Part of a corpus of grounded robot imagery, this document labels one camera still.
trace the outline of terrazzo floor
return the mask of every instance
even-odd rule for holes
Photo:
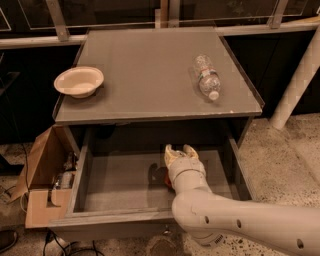
[[[240,148],[242,166],[248,172],[256,200],[271,204],[320,207],[320,114],[292,116],[286,127],[278,131],[267,119],[255,119]],[[25,144],[27,151],[32,144]],[[13,164],[23,163],[20,145],[2,145],[0,153]],[[14,186],[17,176],[0,176],[4,188]],[[15,229],[19,234],[14,247],[4,256],[43,255],[45,230],[24,229],[25,213],[19,200],[0,205],[0,229]],[[201,247],[188,234],[98,240],[96,248],[104,255],[285,255],[262,245],[234,236],[227,236],[218,248]],[[80,242],[78,248],[91,247],[91,242]],[[53,240],[46,247],[49,256],[63,255]],[[95,255],[83,251],[76,255]]]

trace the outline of paper bowl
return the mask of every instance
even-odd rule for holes
[[[60,93],[74,98],[92,95],[103,83],[102,72],[93,67],[75,67],[61,73],[54,81],[54,87]]]

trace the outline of white pole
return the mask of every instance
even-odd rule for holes
[[[320,66],[320,25],[318,26],[306,52],[304,53],[299,66],[293,74],[291,81],[284,92],[270,124],[280,130],[289,119],[292,111],[298,104],[304,91],[314,77]]]

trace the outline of cabinet top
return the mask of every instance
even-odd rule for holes
[[[197,85],[193,59],[208,55],[220,77],[216,102]],[[103,85],[88,98],[63,96],[57,124],[103,124],[256,116],[262,112],[220,37],[210,27],[90,31],[78,66],[99,68]]]

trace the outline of bottle label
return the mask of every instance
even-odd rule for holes
[[[201,81],[202,78],[210,75],[217,75],[217,71],[213,68],[208,68],[201,70],[200,75],[199,75],[199,82]]]

